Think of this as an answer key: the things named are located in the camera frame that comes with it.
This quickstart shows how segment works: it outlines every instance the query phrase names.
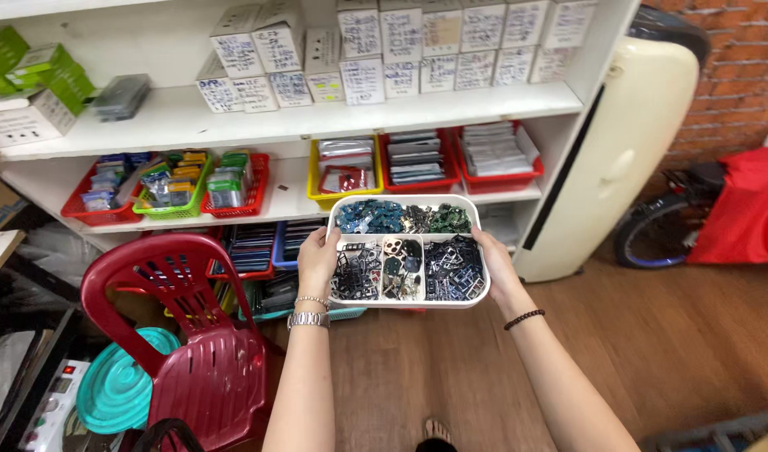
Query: wristwatch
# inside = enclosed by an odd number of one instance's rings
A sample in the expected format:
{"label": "wristwatch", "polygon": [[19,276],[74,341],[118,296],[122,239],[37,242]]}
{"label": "wristwatch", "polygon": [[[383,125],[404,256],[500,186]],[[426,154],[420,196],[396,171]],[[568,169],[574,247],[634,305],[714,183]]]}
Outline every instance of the wristwatch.
{"label": "wristwatch", "polygon": [[331,325],[331,318],[324,312],[293,312],[287,318],[286,328],[291,331],[295,325],[317,325],[328,328]]}

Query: silver bracelet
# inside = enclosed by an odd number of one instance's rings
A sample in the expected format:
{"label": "silver bracelet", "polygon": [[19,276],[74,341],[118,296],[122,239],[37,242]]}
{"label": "silver bracelet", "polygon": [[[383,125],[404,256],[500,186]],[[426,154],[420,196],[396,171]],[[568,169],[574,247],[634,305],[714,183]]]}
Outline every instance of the silver bracelet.
{"label": "silver bracelet", "polygon": [[300,300],[311,300],[313,302],[318,302],[321,305],[325,306],[325,312],[328,312],[331,309],[329,303],[326,302],[323,298],[319,298],[319,297],[298,297],[298,298],[295,298],[295,307],[297,307],[297,302],[299,302]]}

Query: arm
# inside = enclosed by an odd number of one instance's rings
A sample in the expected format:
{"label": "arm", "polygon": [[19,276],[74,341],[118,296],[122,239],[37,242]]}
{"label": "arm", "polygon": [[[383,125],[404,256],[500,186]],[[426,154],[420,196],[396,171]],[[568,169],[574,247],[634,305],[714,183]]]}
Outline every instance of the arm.
{"label": "arm", "polygon": [[[300,245],[298,297],[327,299],[337,266],[339,229],[312,232]],[[325,312],[318,302],[297,303],[297,312]],[[329,331],[322,326],[293,326],[262,452],[333,452],[334,411]]]}
{"label": "arm", "polygon": [[[474,228],[490,272],[490,295],[506,322],[538,307],[513,270],[507,248]],[[604,399],[582,374],[541,315],[510,329],[530,384],[559,450],[608,452],[639,450]]]}

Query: red plastic chair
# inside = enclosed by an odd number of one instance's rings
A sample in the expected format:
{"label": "red plastic chair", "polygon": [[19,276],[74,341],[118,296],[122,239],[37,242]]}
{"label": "red plastic chair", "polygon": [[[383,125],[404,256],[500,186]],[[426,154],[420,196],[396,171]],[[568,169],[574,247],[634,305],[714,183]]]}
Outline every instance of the red plastic chair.
{"label": "red plastic chair", "polygon": [[[91,320],[152,377],[148,426],[182,419],[203,449],[225,449],[263,436],[272,408],[268,397],[268,342],[247,316],[235,329],[206,278],[209,259],[222,264],[244,312],[250,309],[228,254],[213,238],[169,233],[123,244],[88,269],[80,288]],[[188,336],[188,344],[161,354],[108,302],[109,287],[133,286],[158,297]]]}

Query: hand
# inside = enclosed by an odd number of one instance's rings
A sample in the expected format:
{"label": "hand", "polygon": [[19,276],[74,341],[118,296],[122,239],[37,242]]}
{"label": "hand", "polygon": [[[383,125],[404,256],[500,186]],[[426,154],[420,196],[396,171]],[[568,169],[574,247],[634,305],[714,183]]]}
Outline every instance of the hand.
{"label": "hand", "polygon": [[[471,233],[485,252],[485,264],[490,273],[490,296],[501,306],[505,315],[508,314],[508,311],[505,311],[507,307],[511,307],[510,314],[512,311],[531,311],[528,308],[533,304],[532,300],[521,285],[518,275],[515,274],[513,259],[507,247],[476,226],[472,228]],[[515,303],[525,306],[511,306]]]}
{"label": "hand", "polygon": [[328,294],[329,282],[337,268],[337,242],[341,233],[339,228],[334,228],[326,239],[327,231],[325,226],[313,231],[300,245],[297,268],[302,295],[325,298]]}

